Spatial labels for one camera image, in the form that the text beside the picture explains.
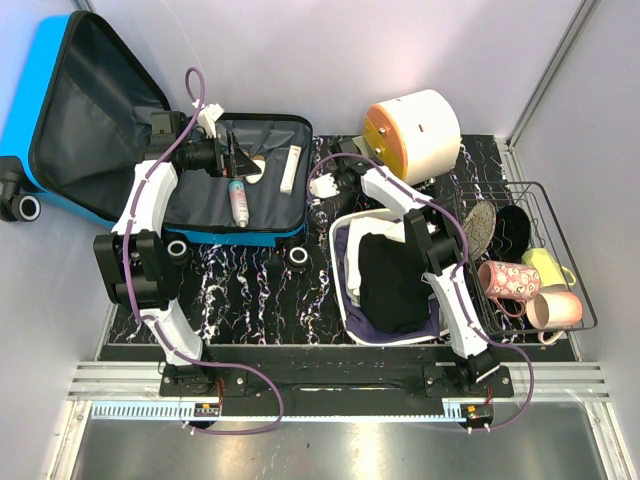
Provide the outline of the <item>black cloth garment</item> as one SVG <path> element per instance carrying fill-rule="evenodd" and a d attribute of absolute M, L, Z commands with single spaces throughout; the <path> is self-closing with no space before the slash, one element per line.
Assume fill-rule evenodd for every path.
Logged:
<path fill-rule="evenodd" d="M 422 280 L 424 265 L 404 243 L 366 234 L 359 245 L 361 310 L 373 328 L 392 336 L 439 332 L 431 318 L 433 288 Z"/>

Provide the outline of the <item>blue fish-print suitcase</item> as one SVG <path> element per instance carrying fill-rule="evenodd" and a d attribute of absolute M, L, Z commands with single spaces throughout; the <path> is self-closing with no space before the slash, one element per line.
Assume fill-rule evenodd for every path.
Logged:
<path fill-rule="evenodd" d="M 89 11 L 43 19 L 33 37 L 1 135 L 1 217 L 18 219 L 24 195 L 113 225 L 151 134 L 169 111 L 154 79 L 102 17 Z M 274 247 L 302 232 L 313 129 L 285 114 L 225 113 L 217 133 L 262 155 L 262 179 L 245 191 L 249 224 L 232 217 L 228 183 L 198 170 L 181 175 L 164 225 L 197 244 Z M 291 145 L 302 148 L 293 191 L 280 192 Z"/>

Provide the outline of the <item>purple cloth garment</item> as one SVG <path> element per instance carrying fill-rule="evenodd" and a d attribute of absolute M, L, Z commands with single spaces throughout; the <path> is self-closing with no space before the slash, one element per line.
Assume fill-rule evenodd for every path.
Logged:
<path fill-rule="evenodd" d="M 346 289 L 348 229 L 336 234 L 338 287 L 346 311 L 346 330 L 373 344 L 419 341 L 441 334 L 439 304 L 423 270 L 412 262 L 407 245 L 382 234 L 364 235 L 356 260 L 361 275 L 360 296 L 353 301 Z"/>

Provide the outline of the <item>cream cylindrical drawer box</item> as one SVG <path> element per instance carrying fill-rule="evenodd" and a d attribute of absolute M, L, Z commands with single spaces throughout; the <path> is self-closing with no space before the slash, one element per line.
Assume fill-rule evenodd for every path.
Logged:
<path fill-rule="evenodd" d="M 394 175 L 413 186 L 455 167 L 461 131 L 451 105 L 427 89 L 371 105 L 364 140 Z"/>

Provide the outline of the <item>white plastic basin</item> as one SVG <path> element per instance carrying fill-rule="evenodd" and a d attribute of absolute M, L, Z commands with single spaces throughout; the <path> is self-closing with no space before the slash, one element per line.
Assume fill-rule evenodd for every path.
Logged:
<path fill-rule="evenodd" d="M 408 334 L 387 334 L 376 330 L 356 307 L 346 293 L 344 254 L 346 247 L 336 248 L 336 241 L 347 239 L 347 230 L 352 220 L 362 216 L 397 222 L 397 217 L 386 208 L 351 213 L 336 219 L 329 228 L 329 252 L 333 269 L 333 283 L 340 316 L 348 336 L 359 345 L 385 347 L 406 346 L 443 339 L 449 335 L 448 324 L 434 295 L 429 297 L 429 320 L 416 332 Z"/>

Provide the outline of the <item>white fluffy towel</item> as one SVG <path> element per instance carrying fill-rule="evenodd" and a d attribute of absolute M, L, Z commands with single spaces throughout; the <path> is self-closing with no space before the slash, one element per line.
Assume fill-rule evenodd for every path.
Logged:
<path fill-rule="evenodd" d="M 389 221 L 373 216 L 362 216 L 349 224 L 345 253 L 345 281 L 347 295 L 355 306 L 360 306 L 362 277 L 359 270 L 359 249 L 362 238 L 367 234 L 383 235 L 389 240 L 405 242 L 404 227 L 399 221 Z"/>

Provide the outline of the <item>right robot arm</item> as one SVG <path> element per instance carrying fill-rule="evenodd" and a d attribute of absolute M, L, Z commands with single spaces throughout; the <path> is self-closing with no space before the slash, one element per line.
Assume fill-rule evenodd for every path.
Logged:
<path fill-rule="evenodd" d="M 337 163 L 340 187 L 360 188 L 402 220 L 410 257 L 422 267 L 422 278 L 433 289 L 447 320 L 456 355 L 455 387 L 466 396 L 480 394 L 500 365 L 466 286 L 469 245 L 463 228 L 444 206 L 400 180 L 381 161 L 338 147 L 332 149 L 331 157 Z"/>

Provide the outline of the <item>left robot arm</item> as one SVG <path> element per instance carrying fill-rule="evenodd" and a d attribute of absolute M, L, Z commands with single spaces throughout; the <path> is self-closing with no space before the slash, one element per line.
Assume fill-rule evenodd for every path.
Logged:
<path fill-rule="evenodd" d="M 182 238 L 164 241 L 163 222 L 179 176 L 203 170 L 214 178 L 239 179 L 259 173 L 241 150 L 233 132 L 219 139 L 222 110 L 208 105 L 192 118 L 178 111 L 151 117 L 149 144 L 134 167 L 124 210 L 110 233 L 99 235 L 94 254 L 110 300 L 130 307 L 164 351 L 160 393 L 203 396 L 223 391 L 203 340 L 190 327 L 179 305 L 178 263 L 189 253 Z"/>

